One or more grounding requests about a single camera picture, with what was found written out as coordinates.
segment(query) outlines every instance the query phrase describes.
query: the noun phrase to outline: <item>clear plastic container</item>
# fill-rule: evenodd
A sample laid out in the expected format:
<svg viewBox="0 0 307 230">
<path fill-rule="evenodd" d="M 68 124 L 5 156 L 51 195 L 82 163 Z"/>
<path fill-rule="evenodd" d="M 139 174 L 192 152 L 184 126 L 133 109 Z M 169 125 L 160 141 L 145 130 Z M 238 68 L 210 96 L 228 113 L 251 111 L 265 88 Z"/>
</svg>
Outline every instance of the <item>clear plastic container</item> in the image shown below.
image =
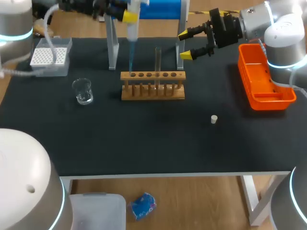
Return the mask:
<svg viewBox="0 0 307 230">
<path fill-rule="evenodd" d="M 72 46 L 71 38 L 60 38 L 55 37 L 51 39 L 53 46 L 57 51 L 61 51 L 63 59 L 57 57 L 57 62 L 55 64 L 56 69 L 48 69 L 44 71 L 42 74 L 37 75 L 37 77 L 64 77 L 68 74 L 69 69 L 69 51 Z M 32 59 L 31 59 L 31 67 L 33 70 L 44 69 L 48 64 L 48 62 L 52 56 L 50 56 L 51 50 L 49 50 L 49 45 L 45 38 L 41 38 L 39 43 L 37 44 Z"/>
<path fill-rule="evenodd" d="M 126 201 L 117 194 L 70 195 L 72 230 L 126 230 Z"/>
</svg>

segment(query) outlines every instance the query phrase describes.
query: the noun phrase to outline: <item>pipette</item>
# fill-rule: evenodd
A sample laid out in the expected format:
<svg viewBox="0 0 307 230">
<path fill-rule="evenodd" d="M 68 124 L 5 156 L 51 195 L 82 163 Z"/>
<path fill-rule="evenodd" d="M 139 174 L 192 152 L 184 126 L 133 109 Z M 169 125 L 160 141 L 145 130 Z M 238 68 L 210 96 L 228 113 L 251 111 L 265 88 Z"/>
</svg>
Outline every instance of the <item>pipette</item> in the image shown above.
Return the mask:
<svg viewBox="0 0 307 230">
<path fill-rule="evenodd" d="M 141 10 L 141 2 L 149 5 L 149 0 L 130 0 L 128 3 L 128 11 L 132 13 L 136 13 L 138 15 L 138 21 L 136 23 L 129 23 L 127 25 L 128 30 L 128 41 L 130 43 L 130 52 L 129 52 L 129 72 L 132 72 L 132 65 L 134 59 L 134 51 L 135 51 L 135 43 L 138 40 L 138 32 L 139 32 L 139 21 L 140 21 L 140 10 Z"/>
</svg>

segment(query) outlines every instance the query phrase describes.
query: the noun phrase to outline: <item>glass test tube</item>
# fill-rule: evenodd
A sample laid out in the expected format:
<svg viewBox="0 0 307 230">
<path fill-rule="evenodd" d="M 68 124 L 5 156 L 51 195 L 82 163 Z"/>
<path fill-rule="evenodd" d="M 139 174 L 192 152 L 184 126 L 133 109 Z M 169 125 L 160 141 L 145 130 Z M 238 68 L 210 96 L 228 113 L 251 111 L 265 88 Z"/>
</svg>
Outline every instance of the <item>glass test tube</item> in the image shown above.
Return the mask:
<svg viewBox="0 0 307 230">
<path fill-rule="evenodd" d="M 154 71 L 155 71 L 155 75 L 156 76 L 160 76 L 160 72 L 161 72 L 161 47 L 156 47 L 155 48 L 155 65 L 154 65 Z M 155 80 L 154 81 L 155 85 L 159 85 L 160 81 L 159 80 Z"/>
</svg>

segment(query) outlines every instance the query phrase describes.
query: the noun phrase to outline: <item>plastic storage box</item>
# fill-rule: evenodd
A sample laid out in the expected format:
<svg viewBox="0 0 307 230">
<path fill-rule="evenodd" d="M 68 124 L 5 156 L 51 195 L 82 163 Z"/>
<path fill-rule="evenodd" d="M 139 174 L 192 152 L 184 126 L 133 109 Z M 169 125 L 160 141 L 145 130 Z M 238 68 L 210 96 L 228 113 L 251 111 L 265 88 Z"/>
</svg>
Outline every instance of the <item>plastic storage box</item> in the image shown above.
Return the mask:
<svg viewBox="0 0 307 230">
<path fill-rule="evenodd" d="M 117 194 L 70 195 L 71 230 L 126 230 L 126 201 Z"/>
<path fill-rule="evenodd" d="M 56 69 L 48 69 L 37 77 L 67 76 L 69 69 L 69 51 L 72 46 L 71 38 L 52 38 L 52 44 L 57 52 Z M 45 38 L 40 39 L 31 58 L 32 70 L 45 69 L 53 60 L 51 49 Z"/>
<path fill-rule="evenodd" d="M 239 46 L 238 67 L 254 110 L 284 110 L 296 100 L 294 90 L 271 81 L 267 58 L 259 44 Z"/>
</svg>

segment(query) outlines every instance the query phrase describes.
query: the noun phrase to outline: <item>yellow black tape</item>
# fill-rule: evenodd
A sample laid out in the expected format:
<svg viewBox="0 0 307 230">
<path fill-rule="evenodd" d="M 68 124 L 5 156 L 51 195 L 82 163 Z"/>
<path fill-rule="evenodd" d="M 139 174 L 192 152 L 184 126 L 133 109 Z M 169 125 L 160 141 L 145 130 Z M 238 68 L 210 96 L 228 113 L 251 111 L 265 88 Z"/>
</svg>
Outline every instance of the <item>yellow black tape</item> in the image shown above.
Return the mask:
<svg viewBox="0 0 307 230">
<path fill-rule="evenodd" d="M 240 11 L 220 11 L 220 15 L 224 16 L 224 14 L 231 14 L 231 13 L 240 13 Z M 209 11 L 191 11 L 189 15 L 192 14 L 209 14 Z"/>
</svg>

